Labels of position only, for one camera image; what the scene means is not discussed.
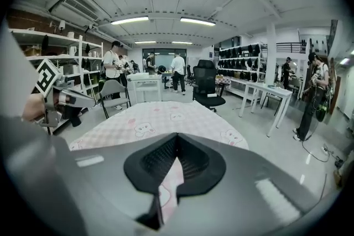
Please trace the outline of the pink checkered bear cloth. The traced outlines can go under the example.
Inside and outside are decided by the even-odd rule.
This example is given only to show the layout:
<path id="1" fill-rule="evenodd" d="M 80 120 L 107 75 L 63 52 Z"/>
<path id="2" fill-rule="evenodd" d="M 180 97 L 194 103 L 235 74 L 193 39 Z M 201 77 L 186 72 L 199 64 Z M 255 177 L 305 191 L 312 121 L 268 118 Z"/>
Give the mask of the pink checkered bear cloth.
<path id="1" fill-rule="evenodd" d="M 228 122 L 197 102 L 139 103 L 115 114 L 70 143 L 71 151 L 121 145 L 161 134 L 186 133 L 248 149 Z"/>

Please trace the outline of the ceiling air conditioner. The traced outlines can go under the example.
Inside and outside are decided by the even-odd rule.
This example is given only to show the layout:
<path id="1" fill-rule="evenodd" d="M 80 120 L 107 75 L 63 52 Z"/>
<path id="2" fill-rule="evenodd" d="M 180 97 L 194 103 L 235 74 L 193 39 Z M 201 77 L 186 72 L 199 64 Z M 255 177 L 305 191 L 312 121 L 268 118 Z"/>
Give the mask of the ceiling air conditioner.
<path id="1" fill-rule="evenodd" d="M 49 11 L 58 18 L 79 25 L 88 25 L 99 19 L 97 13 L 81 0 L 59 0 Z"/>

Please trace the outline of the white shelf unit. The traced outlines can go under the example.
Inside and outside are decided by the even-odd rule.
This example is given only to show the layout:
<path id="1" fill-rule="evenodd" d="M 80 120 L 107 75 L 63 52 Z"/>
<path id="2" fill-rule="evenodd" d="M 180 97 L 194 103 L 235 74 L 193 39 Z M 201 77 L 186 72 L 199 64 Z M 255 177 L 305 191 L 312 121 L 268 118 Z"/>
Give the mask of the white shelf unit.
<path id="1" fill-rule="evenodd" d="M 36 71 L 41 61 L 48 58 L 67 77 L 67 88 L 94 98 L 97 104 L 95 91 L 98 89 L 98 84 L 93 83 L 91 77 L 100 73 L 101 58 L 96 55 L 96 52 L 103 50 L 102 44 L 86 42 L 82 37 L 75 39 L 72 35 L 63 36 L 30 29 L 10 29 L 10 32 Z M 74 127 L 80 125 L 79 115 L 89 109 L 57 104 L 56 110 L 62 116 L 56 128 L 40 125 L 44 115 L 34 121 L 52 133 L 66 122 L 71 122 Z"/>

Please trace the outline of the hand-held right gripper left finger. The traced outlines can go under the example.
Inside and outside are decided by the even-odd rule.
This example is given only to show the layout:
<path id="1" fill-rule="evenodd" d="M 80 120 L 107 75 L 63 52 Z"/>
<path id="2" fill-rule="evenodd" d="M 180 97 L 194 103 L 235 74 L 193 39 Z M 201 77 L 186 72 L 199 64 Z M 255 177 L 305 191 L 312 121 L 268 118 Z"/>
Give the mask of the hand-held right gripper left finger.
<path id="1" fill-rule="evenodd" d="M 157 193 L 137 191 L 112 149 L 71 151 L 59 137 L 0 116 L 0 155 L 40 234 L 176 234 L 163 225 Z"/>

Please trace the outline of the black balcony railing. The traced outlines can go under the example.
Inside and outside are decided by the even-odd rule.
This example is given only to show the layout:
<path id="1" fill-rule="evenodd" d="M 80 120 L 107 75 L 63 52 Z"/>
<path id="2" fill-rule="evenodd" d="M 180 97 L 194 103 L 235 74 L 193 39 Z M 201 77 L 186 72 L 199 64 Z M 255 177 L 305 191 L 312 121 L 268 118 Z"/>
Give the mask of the black balcony railing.
<path id="1" fill-rule="evenodd" d="M 279 53 L 306 53 L 306 43 L 301 42 L 282 42 L 276 43 L 276 50 Z"/>

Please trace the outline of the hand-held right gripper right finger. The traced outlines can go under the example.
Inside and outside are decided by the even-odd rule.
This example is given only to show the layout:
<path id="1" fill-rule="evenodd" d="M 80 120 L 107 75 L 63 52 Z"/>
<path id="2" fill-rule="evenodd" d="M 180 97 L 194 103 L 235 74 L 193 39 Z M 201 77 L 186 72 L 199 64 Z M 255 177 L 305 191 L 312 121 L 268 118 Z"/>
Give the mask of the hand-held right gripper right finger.
<path id="1" fill-rule="evenodd" d="M 181 197 L 163 234 L 318 234 L 336 193 L 313 195 L 264 157 L 188 134 L 179 137 L 220 154 L 226 171 L 208 193 Z"/>

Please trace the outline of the long ceiling lamp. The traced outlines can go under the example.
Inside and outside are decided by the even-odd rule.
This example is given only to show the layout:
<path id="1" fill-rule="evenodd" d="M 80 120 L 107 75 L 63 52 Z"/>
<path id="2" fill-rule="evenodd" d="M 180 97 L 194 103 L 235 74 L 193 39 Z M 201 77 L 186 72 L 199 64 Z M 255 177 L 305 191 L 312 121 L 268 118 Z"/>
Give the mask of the long ceiling lamp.
<path id="1" fill-rule="evenodd" d="M 186 18 L 186 17 L 181 17 L 180 21 L 184 22 L 184 23 L 193 23 L 193 24 L 205 25 L 205 26 L 208 26 L 208 27 L 213 27 L 213 26 L 216 25 L 214 22 L 209 22 L 209 21 L 200 20 L 200 19 L 194 19 L 194 18 Z"/>
<path id="2" fill-rule="evenodd" d="M 133 17 L 133 18 L 115 20 L 115 21 L 112 21 L 111 24 L 112 25 L 122 25 L 122 24 L 127 24 L 127 23 L 143 22 L 143 21 L 148 21 L 148 20 L 149 20 L 148 16 L 141 16 L 141 17 Z"/>

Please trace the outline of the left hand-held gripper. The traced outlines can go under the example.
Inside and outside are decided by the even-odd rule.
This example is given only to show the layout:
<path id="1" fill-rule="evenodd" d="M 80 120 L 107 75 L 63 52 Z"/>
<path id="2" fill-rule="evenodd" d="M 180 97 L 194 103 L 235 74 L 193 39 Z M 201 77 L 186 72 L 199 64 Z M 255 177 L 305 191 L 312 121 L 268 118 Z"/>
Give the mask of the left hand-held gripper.
<path id="1" fill-rule="evenodd" d="M 37 73 L 39 77 L 35 87 L 44 98 L 44 120 L 41 126 L 58 126 L 62 115 L 56 110 L 57 104 L 75 108 L 92 108 L 96 105 L 94 98 L 67 88 L 67 77 L 48 58 L 41 61 Z"/>

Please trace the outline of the white shelf with black bags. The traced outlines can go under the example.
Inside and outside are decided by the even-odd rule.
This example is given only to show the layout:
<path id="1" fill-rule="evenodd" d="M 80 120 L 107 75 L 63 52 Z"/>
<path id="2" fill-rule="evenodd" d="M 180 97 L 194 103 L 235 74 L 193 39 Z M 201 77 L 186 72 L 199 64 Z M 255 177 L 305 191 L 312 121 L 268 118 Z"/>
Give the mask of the white shelf with black bags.
<path id="1" fill-rule="evenodd" d="M 267 46 L 262 43 L 221 49 L 216 85 L 231 94 L 244 97 L 248 83 L 265 81 L 267 53 Z"/>

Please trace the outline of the black office chair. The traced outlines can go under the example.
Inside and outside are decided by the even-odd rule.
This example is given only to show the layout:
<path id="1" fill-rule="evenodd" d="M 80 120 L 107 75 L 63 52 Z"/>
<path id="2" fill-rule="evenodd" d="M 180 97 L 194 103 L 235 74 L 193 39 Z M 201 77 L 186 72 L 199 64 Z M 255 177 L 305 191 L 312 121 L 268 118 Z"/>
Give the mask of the black office chair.
<path id="1" fill-rule="evenodd" d="M 192 100 L 216 113 L 216 107 L 225 104 L 226 101 L 216 92 L 217 70 L 214 62 L 199 60 L 198 64 L 193 67 L 193 72 L 195 82 L 192 85 Z"/>

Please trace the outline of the white desk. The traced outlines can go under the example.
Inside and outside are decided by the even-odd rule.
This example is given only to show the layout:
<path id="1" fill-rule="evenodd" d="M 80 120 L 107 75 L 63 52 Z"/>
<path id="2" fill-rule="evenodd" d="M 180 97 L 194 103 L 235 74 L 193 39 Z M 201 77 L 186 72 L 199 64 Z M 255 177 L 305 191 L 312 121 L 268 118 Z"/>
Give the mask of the white desk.
<path id="1" fill-rule="evenodd" d="M 251 112 L 253 113 L 255 108 L 256 108 L 256 102 L 257 102 L 257 98 L 258 98 L 258 92 L 264 92 L 265 94 L 270 93 L 272 95 L 278 96 L 282 99 L 277 115 L 275 116 L 275 119 L 273 121 L 273 124 L 267 134 L 267 137 L 270 138 L 270 136 L 272 135 L 272 132 L 275 128 L 279 129 L 280 125 L 284 119 L 284 116 L 288 110 L 289 107 L 289 103 L 290 103 L 290 99 L 291 99 L 291 95 L 292 92 L 282 89 L 280 87 L 270 87 L 270 85 L 266 84 L 266 83 L 259 83 L 259 82 L 248 82 L 246 83 L 246 88 L 244 91 L 244 95 L 243 95 L 243 100 L 242 100 L 242 104 L 241 104 L 241 109 L 240 112 L 238 114 L 239 117 L 243 116 L 243 112 L 244 112 L 244 108 L 246 106 L 246 102 L 248 100 L 248 95 L 249 95 L 249 88 L 253 88 L 254 89 L 254 94 L 252 96 L 250 96 L 250 102 L 252 105 L 251 108 Z"/>
<path id="2" fill-rule="evenodd" d="M 162 101 L 162 76 L 150 75 L 149 73 L 130 74 L 127 77 L 132 83 L 136 102 L 146 102 L 145 93 L 154 92 L 157 101 Z"/>

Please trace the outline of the person's left forearm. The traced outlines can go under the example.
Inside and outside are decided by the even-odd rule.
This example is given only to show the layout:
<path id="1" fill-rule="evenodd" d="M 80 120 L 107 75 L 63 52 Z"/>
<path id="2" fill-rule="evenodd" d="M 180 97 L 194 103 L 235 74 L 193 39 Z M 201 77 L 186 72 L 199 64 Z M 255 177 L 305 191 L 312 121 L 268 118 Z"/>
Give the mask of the person's left forearm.
<path id="1" fill-rule="evenodd" d="M 40 93 L 34 93 L 29 96 L 24 107 L 22 118 L 31 121 L 43 116 L 45 113 L 44 97 Z"/>

